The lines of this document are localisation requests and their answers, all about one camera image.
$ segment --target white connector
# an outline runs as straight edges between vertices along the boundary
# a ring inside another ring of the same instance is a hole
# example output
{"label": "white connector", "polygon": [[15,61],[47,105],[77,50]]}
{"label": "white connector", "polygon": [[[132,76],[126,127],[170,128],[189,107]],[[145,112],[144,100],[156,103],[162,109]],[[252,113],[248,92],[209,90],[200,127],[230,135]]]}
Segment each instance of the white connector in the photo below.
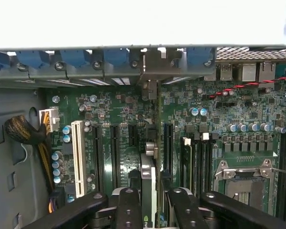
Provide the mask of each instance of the white connector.
{"label": "white connector", "polygon": [[87,174],[86,174],[86,154],[84,141],[84,122],[74,121],[72,128],[72,146],[75,174],[76,197],[82,197],[87,194]]}
{"label": "white connector", "polygon": [[40,123],[42,123],[41,121],[41,117],[43,115],[44,112],[49,112],[49,116],[50,116],[50,132],[52,133],[53,131],[58,131],[59,130],[59,112],[58,109],[45,109],[45,110],[40,110],[39,111],[39,121]]}

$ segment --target white power connector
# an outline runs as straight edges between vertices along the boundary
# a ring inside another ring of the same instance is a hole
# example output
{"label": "white power connector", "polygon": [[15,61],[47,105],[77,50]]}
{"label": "white power connector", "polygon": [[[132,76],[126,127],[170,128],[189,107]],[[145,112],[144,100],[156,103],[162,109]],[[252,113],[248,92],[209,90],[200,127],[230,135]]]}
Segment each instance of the white power connector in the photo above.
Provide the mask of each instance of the white power connector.
{"label": "white power connector", "polygon": [[45,109],[45,110],[40,110],[39,111],[39,122],[41,123],[41,117],[44,112],[49,112],[50,116],[50,132],[52,133],[53,131],[58,131],[59,130],[59,112],[58,109]]}

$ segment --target white pci slot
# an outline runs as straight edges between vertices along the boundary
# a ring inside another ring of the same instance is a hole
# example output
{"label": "white pci slot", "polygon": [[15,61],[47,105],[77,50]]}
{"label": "white pci slot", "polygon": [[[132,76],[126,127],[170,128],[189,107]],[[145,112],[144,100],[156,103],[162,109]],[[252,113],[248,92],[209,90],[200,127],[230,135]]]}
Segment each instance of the white pci slot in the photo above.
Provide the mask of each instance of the white pci slot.
{"label": "white pci slot", "polygon": [[79,198],[87,194],[86,154],[83,131],[84,122],[74,121],[71,123],[71,128],[76,197]]}

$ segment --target metal mesh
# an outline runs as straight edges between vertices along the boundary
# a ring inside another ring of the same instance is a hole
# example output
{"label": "metal mesh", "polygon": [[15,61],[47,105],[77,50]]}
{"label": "metal mesh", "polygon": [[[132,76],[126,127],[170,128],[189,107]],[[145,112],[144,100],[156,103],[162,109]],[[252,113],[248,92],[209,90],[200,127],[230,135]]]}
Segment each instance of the metal mesh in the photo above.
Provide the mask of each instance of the metal mesh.
{"label": "metal mesh", "polygon": [[278,51],[249,51],[249,47],[218,47],[216,60],[286,60],[286,49]]}

